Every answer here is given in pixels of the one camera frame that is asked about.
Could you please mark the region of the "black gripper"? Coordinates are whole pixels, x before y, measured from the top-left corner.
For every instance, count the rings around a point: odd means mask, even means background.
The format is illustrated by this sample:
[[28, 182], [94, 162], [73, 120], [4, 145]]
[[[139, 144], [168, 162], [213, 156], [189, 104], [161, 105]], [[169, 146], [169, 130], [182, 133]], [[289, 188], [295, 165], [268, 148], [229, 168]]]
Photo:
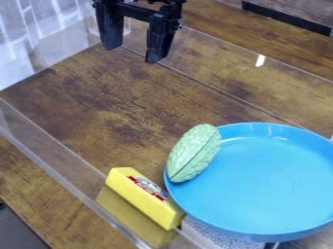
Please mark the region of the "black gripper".
[[93, 0], [102, 45], [107, 51], [122, 45], [123, 17], [150, 20], [146, 62], [157, 63], [168, 57], [176, 32], [184, 26], [182, 5], [188, 0], [145, 0], [162, 3], [158, 10], [147, 9], [125, 0]]

